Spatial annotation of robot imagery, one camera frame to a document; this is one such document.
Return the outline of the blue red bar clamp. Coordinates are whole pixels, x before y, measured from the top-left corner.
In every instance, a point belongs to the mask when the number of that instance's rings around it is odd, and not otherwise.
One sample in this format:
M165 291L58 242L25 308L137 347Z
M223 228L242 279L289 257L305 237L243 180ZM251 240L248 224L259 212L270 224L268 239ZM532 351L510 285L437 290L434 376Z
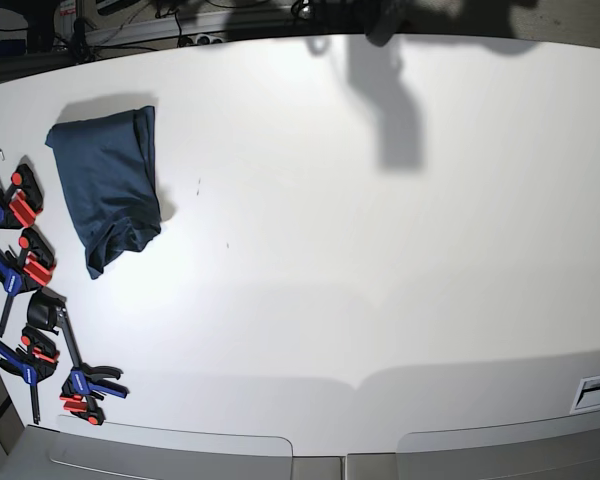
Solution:
M0 338L6 331L15 297L47 286L56 265L54 250L34 227L21 231L18 245L17 256L0 249L0 283L7 294L0 318Z
M40 423L38 384L55 373L59 351L55 343L40 330L26 325L21 332L21 346L11 349L0 341L0 368L20 377L30 390L32 418Z
M17 166L6 190L0 187L0 229L31 227L43 209L43 194L31 167Z

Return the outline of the white label slot plate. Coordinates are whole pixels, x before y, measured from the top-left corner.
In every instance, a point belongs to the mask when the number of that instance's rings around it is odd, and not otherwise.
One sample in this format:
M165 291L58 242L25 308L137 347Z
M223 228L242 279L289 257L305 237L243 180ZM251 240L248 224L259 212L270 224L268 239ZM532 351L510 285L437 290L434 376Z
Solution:
M600 410L600 375L583 378L576 390L570 413L580 414Z

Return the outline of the black object at table top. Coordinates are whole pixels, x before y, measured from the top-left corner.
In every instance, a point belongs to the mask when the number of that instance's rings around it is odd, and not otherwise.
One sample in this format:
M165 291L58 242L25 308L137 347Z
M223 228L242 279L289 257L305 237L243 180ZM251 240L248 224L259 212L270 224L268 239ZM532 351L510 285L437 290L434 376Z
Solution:
M367 2L365 36L376 47L386 45L405 19L409 2L376 0Z

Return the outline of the dark blue T-shirt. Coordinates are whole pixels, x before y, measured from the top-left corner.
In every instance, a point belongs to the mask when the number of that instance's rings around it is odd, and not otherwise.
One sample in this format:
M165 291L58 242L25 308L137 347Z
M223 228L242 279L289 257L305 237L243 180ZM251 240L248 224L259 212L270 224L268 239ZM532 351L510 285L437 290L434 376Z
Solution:
M155 107L55 124L48 132L67 209L96 280L161 233Z

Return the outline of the long black bar clamp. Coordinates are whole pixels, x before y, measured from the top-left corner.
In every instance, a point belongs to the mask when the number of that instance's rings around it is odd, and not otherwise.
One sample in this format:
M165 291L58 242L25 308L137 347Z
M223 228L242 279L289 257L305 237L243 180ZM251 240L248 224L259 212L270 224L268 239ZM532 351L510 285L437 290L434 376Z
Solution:
M106 396L125 399L129 393L127 387L115 383L121 378L122 371L111 366L92 367L83 361L67 307L60 298L43 291L34 293L27 308L27 322L41 331L54 334L62 331L72 361L68 378L61 388L63 409L92 425L102 425L106 416L99 401Z

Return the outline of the top blue red bar clamp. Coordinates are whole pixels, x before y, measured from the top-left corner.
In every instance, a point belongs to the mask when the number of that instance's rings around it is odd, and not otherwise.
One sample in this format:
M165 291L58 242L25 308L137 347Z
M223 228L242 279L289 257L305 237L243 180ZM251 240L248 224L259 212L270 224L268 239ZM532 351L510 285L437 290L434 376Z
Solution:
M43 194L31 167L17 166L6 190L0 187L0 229L31 227L43 209Z

